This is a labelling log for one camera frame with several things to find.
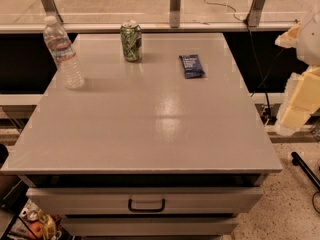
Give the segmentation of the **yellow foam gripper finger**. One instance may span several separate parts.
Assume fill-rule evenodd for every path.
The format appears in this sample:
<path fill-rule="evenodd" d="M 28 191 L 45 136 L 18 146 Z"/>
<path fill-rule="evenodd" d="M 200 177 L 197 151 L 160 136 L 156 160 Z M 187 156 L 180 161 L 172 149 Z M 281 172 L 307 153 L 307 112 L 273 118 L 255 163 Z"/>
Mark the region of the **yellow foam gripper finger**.
<path fill-rule="evenodd" d="M 276 116 L 276 133 L 281 136 L 293 135 L 319 108 L 320 67 L 308 67 L 302 74 L 292 73 Z"/>
<path fill-rule="evenodd" d="M 297 37 L 300 26 L 301 23 L 298 22 L 288 31 L 279 35 L 275 40 L 275 44 L 283 48 L 295 48 L 297 46 Z"/>

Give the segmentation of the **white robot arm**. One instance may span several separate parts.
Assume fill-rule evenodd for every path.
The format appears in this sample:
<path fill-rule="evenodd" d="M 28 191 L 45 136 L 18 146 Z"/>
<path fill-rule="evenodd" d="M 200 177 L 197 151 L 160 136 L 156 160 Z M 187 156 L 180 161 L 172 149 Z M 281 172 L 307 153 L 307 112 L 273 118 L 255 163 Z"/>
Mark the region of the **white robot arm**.
<path fill-rule="evenodd" d="M 275 129 L 279 135 L 290 136 L 299 131 L 320 108 L 320 8 L 316 4 L 303 20 L 278 36 L 275 44 L 295 48 L 297 58 L 308 68 L 292 73 L 286 83 Z"/>

